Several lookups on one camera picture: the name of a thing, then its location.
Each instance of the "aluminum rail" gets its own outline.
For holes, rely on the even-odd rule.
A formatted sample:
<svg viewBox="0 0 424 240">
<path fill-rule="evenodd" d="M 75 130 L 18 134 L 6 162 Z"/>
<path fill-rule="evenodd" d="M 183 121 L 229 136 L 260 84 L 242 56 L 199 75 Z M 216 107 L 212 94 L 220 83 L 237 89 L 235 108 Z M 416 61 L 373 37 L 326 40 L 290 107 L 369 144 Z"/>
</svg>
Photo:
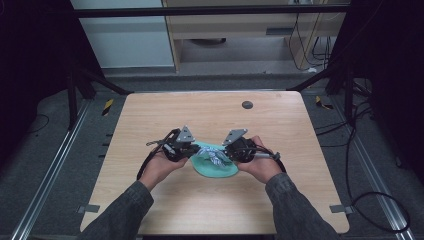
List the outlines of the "aluminum rail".
<svg viewBox="0 0 424 240">
<path fill-rule="evenodd" d="M 345 115 L 344 110 L 342 108 L 342 103 L 340 100 L 336 97 L 330 97 L 332 102 L 334 103 L 334 106 L 336 110 L 338 111 L 340 117 L 343 121 L 345 121 Z M 350 134 L 351 130 L 346 125 L 346 131 Z M 353 138 L 352 141 L 353 149 L 355 150 L 359 162 L 361 163 L 362 169 L 365 172 L 365 175 L 368 178 L 369 183 L 371 184 L 371 187 L 374 191 L 382 192 L 391 195 L 389 188 L 387 187 L 387 184 L 381 177 L 380 173 L 377 171 L 377 168 L 372 163 L 372 159 L 369 156 L 364 144 L 361 141 L 361 138 L 358 134 L 356 134 L 355 138 Z M 380 203 L 381 208 L 383 209 L 391 227 L 393 229 L 399 230 L 406 226 L 406 219 L 402 214 L 402 211 L 400 210 L 399 206 L 391 199 L 377 196 L 377 199 Z M 397 239 L 399 240 L 413 240 L 415 239 L 414 234 L 412 233 L 411 229 L 408 228 L 402 233 L 396 234 Z"/>
<path fill-rule="evenodd" d="M 366 10 L 370 5 L 308 4 L 308 5 L 246 5 L 159 7 L 120 9 L 76 9 L 72 11 L 47 11 L 48 16 L 73 18 L 153 17 L 185 15 L 275 14 L 275 13 L 338 13 Z"/>
<path fill-rule="evenodd" d="M 32 199 L 18 226 L 13 231 L 11 238 L 12 240 L 25 240 L 28 238 L 31 229 L 34 226 L 34 223 L 37 220 L 37 217 L 40 214 L 41 209 L 47 200 L 47 197 L 49 196 L 50 190 L 53 187 L 57 176 L 59 175 L 66 156 L 68 155 L 69 150 L 71 149 L 71 146 L 74 143 L 76 136 L 78 135 L 90 103 L 91 101 L 88 100 L 83 102 L 80 113 L 78 114 L 79 118 L 74 128 L 67 132 L 62 144 L 59 147 L 59 150 L 56 153 L 56 156 L 54 157 L 46 175 L 44 176 L 43 181 L 40 184 L 40 187 L 37 190 L 37 193 Z"/>
</svg>

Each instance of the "metal bracket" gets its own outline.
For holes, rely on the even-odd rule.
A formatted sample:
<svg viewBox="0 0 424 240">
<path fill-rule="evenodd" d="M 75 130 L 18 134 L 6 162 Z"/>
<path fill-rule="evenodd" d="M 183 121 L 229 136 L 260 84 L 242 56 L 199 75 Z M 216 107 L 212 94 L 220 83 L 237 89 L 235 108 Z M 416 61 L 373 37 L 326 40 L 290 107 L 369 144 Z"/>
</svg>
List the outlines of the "metal bracket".
<svg viewBox="0 0 424 240">
<path fill-rule="evenodd" d="M 332 213 L 344 212 L 346 215 L 355 212 L 355 209 L 352 206 L 345 207 L 343 205 L 330 205 L 330 210 Z"/>
<path fill-rule="evenodd" d="M 227 138 L 225 138 L 224 142 L 222 143 L 222 146 L 230 145 L 231 143 L 235 142 L 237 139 L 241 138 L 244 134 L 247 133 L 247 129 L 233 129 L 228 133 Z"/>
<path fill-rule="evenodd" d="M 177 142 L 194 142 L 196 139 L 191 134 L 190 130 L 188 129 L 187 125 L 181 129 L 180 134 L 178 135 Z"/>
<path fill-rule="evenodd" d="M 85 212 L 97 213 L 99 212 L 99 209 L 100 209 L 99 205 L 87 204 L 87 206 L 79 206 L 77 209 L 77 213 L 85 213 Z"/>
</svg>

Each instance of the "black curtain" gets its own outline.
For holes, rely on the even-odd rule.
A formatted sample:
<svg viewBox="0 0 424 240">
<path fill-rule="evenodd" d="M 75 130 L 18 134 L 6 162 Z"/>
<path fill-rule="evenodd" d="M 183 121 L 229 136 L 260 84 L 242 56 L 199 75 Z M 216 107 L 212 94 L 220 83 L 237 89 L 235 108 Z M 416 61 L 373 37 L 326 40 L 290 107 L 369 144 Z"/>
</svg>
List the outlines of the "black curtain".
<svg viewBox="0 0 424 240">
<path fill-rule="evenodd" d="M 66 76 L 72 68 L 84 66 L 104 76 L 79 20 L 45 14 L 51 10 L 73 10 L 69 0 L 0 2 L 0 169 L 3 169 L 35 119 L 38 102 L 66 89 Z"/>
<path fill-rule="evenodd" d="M 362 3 L 370 1 L 352 0 Z M 424 183 L 424 1 L 379 3 L 347 14 L 332 58 L 350 61 L 355 77 L 371 80 L 371 103 L 382 130 L 404 167 L 415 170 Z M 343 70 L 331 77 L 330 92 L 343 87 Z"/>
</svg>

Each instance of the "metal bar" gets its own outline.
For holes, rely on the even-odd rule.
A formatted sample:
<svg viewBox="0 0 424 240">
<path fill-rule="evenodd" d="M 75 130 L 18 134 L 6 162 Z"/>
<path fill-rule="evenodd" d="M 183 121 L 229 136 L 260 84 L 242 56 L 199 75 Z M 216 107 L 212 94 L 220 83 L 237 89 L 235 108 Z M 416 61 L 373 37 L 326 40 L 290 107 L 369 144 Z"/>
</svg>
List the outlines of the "metal bar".
<svg viewBox="0 0 424 240">
<path fill-rule="evenodd" d="M 81 106 L 80 112 L 78 114 L 79 118 L 75 123 L 75 127 L 72 130 L 68 130 L 62 144 L 59 147 L 59 150 L 56 153 L 56 156 L 54 157 L 46 175 L 44 176 L 43 181 L 40 184 L 40 187 L 37 190 L 37 193 L 32 199 L 21 221 L 13 231 L 11 238 L 12 240 L 25 240 L 28 238 L 31 229 L 34 226 L 34 223 L 47 200 L 50 190 L 56 181 L 60 169 L 65 162 L 65 158 L 68 155 L 69 150 L 81 128 L 90 103 L 91 101 L 88 100 L 83 102 L 83 105 Z"/>
<path fill-rule="evenodd" d="M 346 81 L 345 81 L 345 108 L 344 113 L 349 124 L 354 124 L 352 122 L 352 104 L 353 104 L 353 66 L 352 63 L 347 64 L 346 71 Z"/>
<path fill-rule="evenodd" d="M 113 84 L 111 82 L 108 82 L 106 79 L 97 76 L 96 74 L 88 71 L 87 69 L 80 69 L 79 72 L 81 72 L 86 77 L 88 77 L 88 78 L 90 78 L 90 79 L 92 79 L 92 80 L 94 80 L 94 81 L 102 84 L 103 86 L 105 86 L 105 87 L 113 90 L 114 92 L 116 92 L 116 93 L 118 93 L 120 95 L 128 95 L 128 94 L 133 93 L 133 91 L 127 91 L 127 90 L 125 90 L 123 88 L 118 87 L 117 85 L 115 85 L 115 84 Z"/>
<path fill-rule="evenodd" d="M 341 107 L 342 103 L 337 97 L 330 96 L 330 98 L 334 103 L 333 106 L 338 111 L 342 120 L 346 120 L 343 114 L 343 109 Z M 347 125 L 346 130 L 350 134 L 351 130 Z M 364 144 L 362 143 L 359 134 L 356 134 L 356 137 L 353 139 L 352 143 L 354 147 L 353 149 L 355 149 L 355 152 L 358 155 L 358 159 L 373 190 L 391 195 L 389 188 L 387 187 L 386 183 L 384 182 L 380 173 L 377 171 L 374 164 L 372 163 L 371 157 L 368 155 L 368 152 Z M 406 226 L 406 220 L 396 202 L 382 196 L 377 196 L 377 199 L 393 229 L 399 230 Z M 415 239 L 411 229 L 408 229 L 403 233 L 396 234 L 396 237 L 399 240 Z"/>
<path fill-rule="evenodd" d="M 73 11 L 48 11 L 47 15 L 74 18 L 104 17 L 152 17 L 185 15 L 273 14 L 273 13 L 338 13 L 367 9 L 368 5 L 350 4 L 316 5 L 246 5 L 246 6 L 198 6 L 121 9 L 76 9 Z"/>
<path fill-rule="evenodd" d="M 77 95 L 75 92 L 75 81 L 73 79 L 72 72 L 66 77 L 66 85 L 68 87 L 68 106 L 69 106 L 69 126 L 68 130 L 71 130 L 75 122 L 77 121 L 78 110 L 77 110 Z"/>
<path fill-rule="evenodd" d="M 302 83 L 300 83 L 300 84 L 298 84 L 294 87 L 287 88 L 287 91 L 300 92 L 300 91 L 304 90 L 305 88 L 311 86 L 312 84 L 318 82 L 319 80 L 331 76 L 335 71 L 339 70 L 339 67 L 340 67 L 340 64 L 338 64 L 338 63 L 330 64 L 326 69 L 324 69 L 321 72 L 310 77 L 308 80 L 303 81 Z"/>
</svg>

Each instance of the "light blue cloth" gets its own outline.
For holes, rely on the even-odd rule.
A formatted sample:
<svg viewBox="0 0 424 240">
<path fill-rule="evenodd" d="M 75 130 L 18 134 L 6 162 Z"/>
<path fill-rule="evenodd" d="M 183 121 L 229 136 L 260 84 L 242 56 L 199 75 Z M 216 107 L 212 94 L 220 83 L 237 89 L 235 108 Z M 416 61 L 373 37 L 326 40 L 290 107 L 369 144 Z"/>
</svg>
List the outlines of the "light blue cloth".
<svg viewBox="0 0 424 240">
<path fill-rule="evenodd" d="M 224 146 L 208 144 L 204 142 L 194 142 L 201 147 L 199 154 L 193 155 L 190 160 L 194 169 L 202 176 L 210 178 L 231 177 L 238 172 L 238 168 L 225 154 L 211 149 L 224 150 Z"/>
</svg>

